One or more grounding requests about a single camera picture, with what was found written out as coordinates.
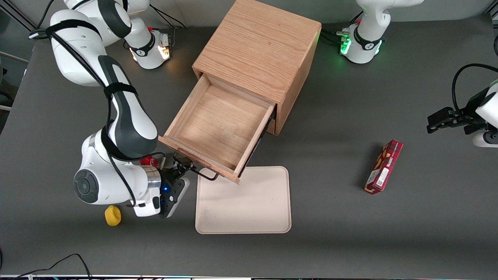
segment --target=yellow object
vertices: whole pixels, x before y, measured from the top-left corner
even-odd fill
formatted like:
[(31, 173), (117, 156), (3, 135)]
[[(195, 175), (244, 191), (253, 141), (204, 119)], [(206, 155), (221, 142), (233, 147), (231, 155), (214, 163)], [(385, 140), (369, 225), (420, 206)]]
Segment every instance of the yellow object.
[(114, 205), (107, 207), (104, 215), (106, 216), (107, 224), (111, 227), (115, 227), (121, 222), (121, 211)]

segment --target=wooden box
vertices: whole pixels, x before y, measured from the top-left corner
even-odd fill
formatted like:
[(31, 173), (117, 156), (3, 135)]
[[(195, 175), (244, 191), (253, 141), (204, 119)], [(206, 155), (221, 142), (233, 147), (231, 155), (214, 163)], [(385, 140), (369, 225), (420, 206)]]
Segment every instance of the wooden box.
[(199, 82), (159, 140), (239, 182), (260, 135), (278, 135), (306, 80), (321, 24), (236, 0), (192, 65)]

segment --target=red box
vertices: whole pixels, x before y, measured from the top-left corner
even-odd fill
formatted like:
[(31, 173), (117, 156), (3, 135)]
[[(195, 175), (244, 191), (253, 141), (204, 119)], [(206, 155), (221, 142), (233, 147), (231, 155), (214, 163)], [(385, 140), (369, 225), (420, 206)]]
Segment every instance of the red box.
[(401, 148), (403, 148), (403, 143), (396, 140), (392, 140), (382, 148), (377, 163), (365, 185), (365, 191), (376, 194), (384, 190)]

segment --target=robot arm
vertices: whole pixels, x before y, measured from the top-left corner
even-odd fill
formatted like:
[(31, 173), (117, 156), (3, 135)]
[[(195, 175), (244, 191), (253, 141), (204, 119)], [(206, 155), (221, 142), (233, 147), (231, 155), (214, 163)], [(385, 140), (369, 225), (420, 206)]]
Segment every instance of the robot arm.
[[(498, 69), (482, 64), (469, 64), (462, 67), (454, 78), (453, 93), (455, 90), (456, 79), (463, 69), (471, 66), (479, 66), (494, 71)], [(429, 125), (427, 132), (434, 133), (444, 128), (454, 128), (465, 126), (466, 135), (476, 133), (472, 142), (478, 147), (498, 147), (498, 80), (491, 85), (472, 96), (467, 105), (462, 108), (445, 107), (427, 117)]]
[(149, 0), (64, 0), (69, 9), (86, 15), (99, 32), (104, 47), (125, 39), (134, 60), (154, 69), (170, 58), (169, 37), (149, 30), (135, 15), (149, 7)]
[(164, 171), (132, 163), (154, 151), (157, 129), (122, 67), (106, 54), (102, 33), (92, 22), (79, 11), (61, 10), (46, 31), (61, 73), (79, 85), (103, 86), (117, 112), (115, 121), (83, 142), (76, 194), (89, 204), (130, 200), (137, 216), (169, 217), (188, 187), (187, 179), (179, 179), (186, 169)]
[(424, 0), (356, 0), (356, 2), (364, 13), (361, 23), (353, 23), (338, 34), (347, 38), (341, 48), (341, 54), (354, 63), (363, 64), (374, 58), (382, 44), (381, 38), (391, 23), (391, 15), (387, 9), (415, 6)]

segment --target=open drawer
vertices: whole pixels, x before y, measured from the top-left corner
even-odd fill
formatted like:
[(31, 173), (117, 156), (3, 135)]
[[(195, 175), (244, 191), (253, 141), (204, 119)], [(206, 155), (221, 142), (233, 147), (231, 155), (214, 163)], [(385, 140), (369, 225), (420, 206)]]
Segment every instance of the open drawer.
[(238, 184), (274, 108), (203, 74), (159, 141)]

